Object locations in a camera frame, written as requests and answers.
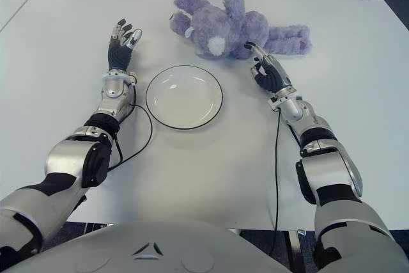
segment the table leg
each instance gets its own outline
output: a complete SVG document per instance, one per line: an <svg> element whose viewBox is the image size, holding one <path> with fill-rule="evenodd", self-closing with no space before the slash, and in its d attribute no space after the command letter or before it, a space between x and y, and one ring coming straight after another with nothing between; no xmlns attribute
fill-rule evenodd
<svg viewBox="0 0 409 273"><path fill-rule="evenodd" d="M284 231L284 237L286 239L290 270L294 273L305 273L304 259L297 231Z"/></svg>

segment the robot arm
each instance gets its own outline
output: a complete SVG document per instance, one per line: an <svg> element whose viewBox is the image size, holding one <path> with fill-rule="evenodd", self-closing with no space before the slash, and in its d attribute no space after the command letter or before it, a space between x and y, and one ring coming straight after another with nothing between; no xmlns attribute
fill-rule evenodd
<svg viewBox="0 0 409 273"><path fill-rule="evenodd" d="M43 182L23 187L0 202L0 270L39 253L43 242L86 199L88 189L105 180L120 123L135 105L136 78L127 73L127 66L142 31L129 31L132 26L124 24L125 19L119 21L112 32L109 71L103 77L96 112L51 150Z"/></svg>
<svg viewBox="0 0 409 273"><path fill-rule="evenodd" d="M280 63L247 42L258 62L256 82L272 92L268 101L281 110L300 145L296 163L304 198L316 205L314 261L320 272L406 272L409 263L379 217L361 201L362 180L328 123L303 101Z"/></svg>

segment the plush toy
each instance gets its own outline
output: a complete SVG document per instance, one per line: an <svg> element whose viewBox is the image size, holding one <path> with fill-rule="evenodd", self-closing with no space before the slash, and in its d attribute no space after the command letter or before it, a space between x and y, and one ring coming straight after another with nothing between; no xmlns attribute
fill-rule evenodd
<svg viewBox="0 0 409 273"><path fill-rule="evenodd" d="M224 0L225 10L207 0L174 0L181 9L171 17L171 29L190 38L199 56L247 59L244 48L254 42L273 54L305 54L311 46L307 26L270 27L263 14L245 12L244 0Z"/></svg>

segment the black cable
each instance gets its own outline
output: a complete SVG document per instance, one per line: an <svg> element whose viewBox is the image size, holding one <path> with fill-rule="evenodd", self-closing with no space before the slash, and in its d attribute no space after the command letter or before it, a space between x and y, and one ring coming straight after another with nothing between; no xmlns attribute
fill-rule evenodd
<svg viewBox="0 0 409 273"><path fill-rule="evenodd" d="M120 161L119 161L119 163L121 163L122 160L123 160L123 155L122 155L120 143L118 142L118 135L117 135L117 134L115 134L115 136L114 136L114 141L115 141L116 149L118 150L118 153L119 153L119 155L120 155Z"/></svg>
<svg viewBox="0 0 409 273"><path fill-rule="evenodd" d="M279 109L279 118L277 120L277 133L275 134L275 164L274 164L274 173L275 173L275 223L274 223L274 234L273 234L273 246L271 248L269 256L272 255L275 247L275 241L277 238L277 225L279 222L279 181L277 178L277 148L279 142L279 131L280 131L280 119L281 119L281 109Z"/></svg>
<svg viewBox="0 0 409 273"><path fill-rule="evenodd" d="M141 153L141 152L147 147L147 145L149 144L149 142L151 141L152 133L153 133L153 124L152 124L152 119L151 119L149 113L148 113L147 110L146 110L144 107L142 107L141 105L135 105L135 104L133 104L132 107L133 107L133 109L135 109L135 107L141 108L141 109L145 112L145 114L147 115L147 117L148 117L148 119L149 119L150 130L151 130L151 131L150 131L150 134L149 134L149 138L148 138L147 142L144 144L144 146L143 146L140 150L138 150L136 153L134 153L134 154L131 155L130 157L126 158L125 160L122 160L122 158L121 158L121 154L122 154L122 152L121 152L121 147L120 147L120 144L119 144L119 142L118 142L118 139L116 139L116 140L115 140L115 144L116 144L116 148L118 149L118 153L120 153L120 161L119 161L117 164L115 164L114 166L111 166L111 167L108 169L108 172L112 171L113 169L116 169L116 168L117 168L118 166L120 166L121 164L126 163L126 161L128 161L128 160L134 158L136 155L138 155L139 153Z"/></svg>
<svg viewBox="0 0 409 273"><path fill-rule="evenodd" d="M133 91L134 91L134 102L132 103L132 109L129 111L129 113L127 114L127 115L125 115L124 117L123 117L123 119L122 120L120 120L118 123L119 124L122 124L122 122L123 121L125 121L127 118L128 118L128 116L130 116L131 114L132 114L132 112L135 110L135 107L136 107L136 89L135 89L135 86L133 86L132 87L132 89L133 89Z"/></svg>
<svg viewBox="0 0 409 273"><path fill-rule="evenodd" d="M289 128L289 131L291 131L291 133L293 134L293 137L295 139L295 141L297 142L298 146L301 148L301 143L300 141L297 139L297 136L295 135L294 129L293 127L291 127L290 125L287 125Z"/></svg>

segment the white plate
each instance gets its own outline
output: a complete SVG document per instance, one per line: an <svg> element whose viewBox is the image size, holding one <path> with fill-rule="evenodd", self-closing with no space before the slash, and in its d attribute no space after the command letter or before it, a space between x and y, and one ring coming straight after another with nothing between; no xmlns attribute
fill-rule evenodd
<svg viewBox="0 0 409 273"><path fill-rule="evenodd" d="M174 66L152 79L146 105L162 124L193 129L211 121L222 106L223 93L214 76L196 66Z"/></svg>

